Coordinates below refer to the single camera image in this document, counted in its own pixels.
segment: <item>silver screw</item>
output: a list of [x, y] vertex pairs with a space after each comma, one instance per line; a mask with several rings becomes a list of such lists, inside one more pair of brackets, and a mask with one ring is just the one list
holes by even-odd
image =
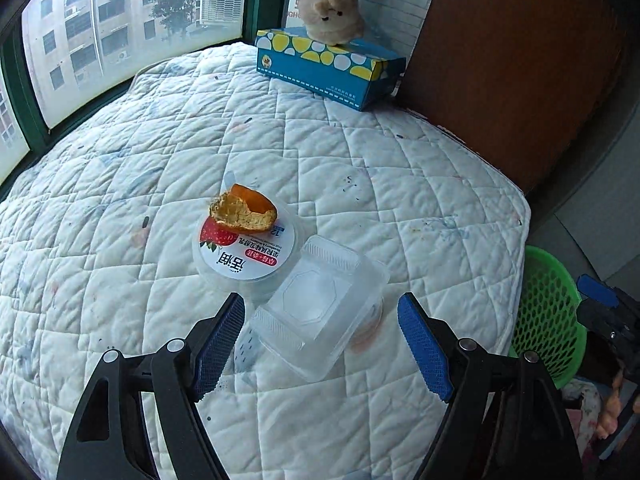
[[113, 363], [117, 358], [118, 358], [118, 351], [117, 350], [109, 350], [108, 352], [105, 352], [104, 355], [102, 356], [102, 360], [105, 363]]
[[166, 349], [169, 352], [179, 352], [184, 348], [184, 341], [182, 339], [171, 339], [166, 345]]
[[537, 363], [540, 360], [538, 354], [536, 354], [533, 350], [527, 350], [526, 352], [524, 352], [524, 358], [530, 363]]
[[468, 338], [468, 337], [463, 337], [458, 342], [458, 344], [460, 345], [460, 348], [462, 348], [463, 350], [465, 350], [467, 352], [472, 352], [473, 350], [478, 348], [478, 343], [476, 343], [473, 339]]

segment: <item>stuffed animal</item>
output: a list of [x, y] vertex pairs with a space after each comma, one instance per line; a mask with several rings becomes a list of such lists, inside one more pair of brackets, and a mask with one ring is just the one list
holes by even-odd
[[298, 13], [307, 35], [320, 43], [349, 43], [364, 35], [358, 0], [299, 0]]

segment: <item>apartment building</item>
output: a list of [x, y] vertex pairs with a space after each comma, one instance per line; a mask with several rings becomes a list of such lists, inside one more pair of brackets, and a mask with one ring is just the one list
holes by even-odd
[[50, 126], [171, 55], [154, 0], [32, 0], [22, 16], [28, 68]]

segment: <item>green plastic basket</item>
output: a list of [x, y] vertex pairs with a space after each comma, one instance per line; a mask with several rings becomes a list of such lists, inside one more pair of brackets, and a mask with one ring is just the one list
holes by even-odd
[[536, 351], [556, 388], [571, 380], [584, 357], [587, 330], [575, 318], [580, 301], [574, 280], [562, 264], [546, 251], [527, 246], [510, 355]]

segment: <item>orange peel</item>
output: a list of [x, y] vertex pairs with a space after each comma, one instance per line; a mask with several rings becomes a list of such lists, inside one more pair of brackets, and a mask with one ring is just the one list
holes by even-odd
[[240, 184], [233, 184], [209, 206], [209, 216], [223, 229], [236, 234], [270, 231], [278, 210], [263, 194]]

